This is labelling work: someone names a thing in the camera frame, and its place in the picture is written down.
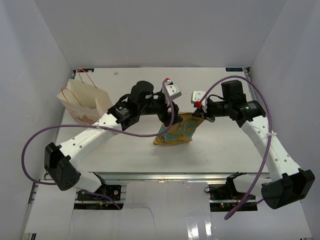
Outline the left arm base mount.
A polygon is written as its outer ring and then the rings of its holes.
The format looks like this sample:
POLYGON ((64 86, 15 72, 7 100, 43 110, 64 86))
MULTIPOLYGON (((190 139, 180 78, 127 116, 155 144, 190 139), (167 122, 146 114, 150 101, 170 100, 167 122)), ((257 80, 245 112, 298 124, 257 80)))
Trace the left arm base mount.
POLYGON ((95 192, 78 190, 76 200, 80 202, 99 201, 101 204, 114 204, 121 199, 121 185, 103 185, 95 192))

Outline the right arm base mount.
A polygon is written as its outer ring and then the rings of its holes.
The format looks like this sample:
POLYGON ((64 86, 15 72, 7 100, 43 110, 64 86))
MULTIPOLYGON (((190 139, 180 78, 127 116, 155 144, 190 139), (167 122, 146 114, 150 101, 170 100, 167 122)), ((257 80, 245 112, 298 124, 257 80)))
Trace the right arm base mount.
POLYGON ((233 186, 234 178, 244 174, 236 172, 226 177, 222 183, 211 183, 204 188, 204 192, 209 196, 211 213, 229 212, 245 198, 247 191, 239 192, 233 186))

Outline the kettle chips bag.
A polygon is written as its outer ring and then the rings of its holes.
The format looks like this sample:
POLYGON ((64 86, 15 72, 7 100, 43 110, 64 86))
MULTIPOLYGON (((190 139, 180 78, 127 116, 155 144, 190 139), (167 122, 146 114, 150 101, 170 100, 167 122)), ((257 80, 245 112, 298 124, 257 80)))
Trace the kettle chips bag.
POLYGON ((192 112, 179 112, 182 121, 173 124, 170 129, 156 136, 154 146, 179 145, 192 141, 196 129, 204 122, 201 117, 193 116, 192 112))

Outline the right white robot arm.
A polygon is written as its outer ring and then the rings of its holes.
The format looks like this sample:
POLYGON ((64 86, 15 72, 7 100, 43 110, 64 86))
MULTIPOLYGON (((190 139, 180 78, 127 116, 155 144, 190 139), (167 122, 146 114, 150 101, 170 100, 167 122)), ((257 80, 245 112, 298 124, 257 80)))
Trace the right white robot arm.
POLYGON ((205 91, 193 91, 194 114, 210 122, 229 117, 250 138, 262 157, 269 178, 237 172, 227 177, 226 195, 236 200, 243 193, 262 198, 271 209, 278 209, 304 199, 315 175, 302 169, 285 150, 277 134, 269 129, 265 109, 256 100, 247 101, 242 82, 230 80, 221 84, 221 101, 213 101, 205 91))

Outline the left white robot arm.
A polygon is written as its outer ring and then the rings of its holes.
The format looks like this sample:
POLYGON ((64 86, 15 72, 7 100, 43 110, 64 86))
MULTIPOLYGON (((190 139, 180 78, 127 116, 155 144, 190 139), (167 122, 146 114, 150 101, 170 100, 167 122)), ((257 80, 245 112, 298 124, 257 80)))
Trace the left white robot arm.
POLYGON ((81 161, 97 147, 117 134, 127 134, 141 116, 156 115, 165 131, 182 118, 179 107, 173 102, 182 95, 178 85, 166 78, 159 92, 148 81, 138 81, 129 94, 122 96, 115 105, 93 125, 70 140, 45 147, 44 169, 61 191, 78 188, 88 191, 99 200, 105 196, 106 183, 94 172, 82 170, 81 161))

